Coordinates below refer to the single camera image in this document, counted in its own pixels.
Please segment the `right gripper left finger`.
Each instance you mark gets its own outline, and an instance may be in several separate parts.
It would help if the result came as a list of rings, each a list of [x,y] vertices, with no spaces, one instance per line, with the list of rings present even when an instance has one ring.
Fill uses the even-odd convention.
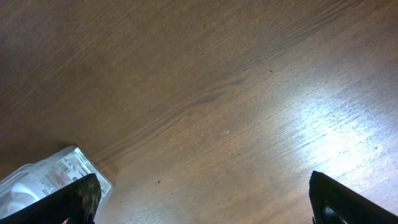
[[[1,219],[1,224],[93,224],[101,200],[95,174],[88,174],[32,205]]]

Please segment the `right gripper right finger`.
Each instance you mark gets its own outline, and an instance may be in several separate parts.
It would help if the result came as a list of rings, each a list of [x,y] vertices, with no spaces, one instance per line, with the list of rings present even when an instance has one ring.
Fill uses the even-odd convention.
[[[313,224],[397,223],[397,215],[321,172],[311,174],[309,197]]]

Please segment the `clear plastic container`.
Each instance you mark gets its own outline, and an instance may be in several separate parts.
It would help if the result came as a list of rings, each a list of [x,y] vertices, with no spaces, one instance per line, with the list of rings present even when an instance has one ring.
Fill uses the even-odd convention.
[[[66,185],[95,174],[101,186],[98,210],[110,198],[113,185],[77,146],[68,146],[35,164],[26,164],[1,181],[1,218],[38,202]]]

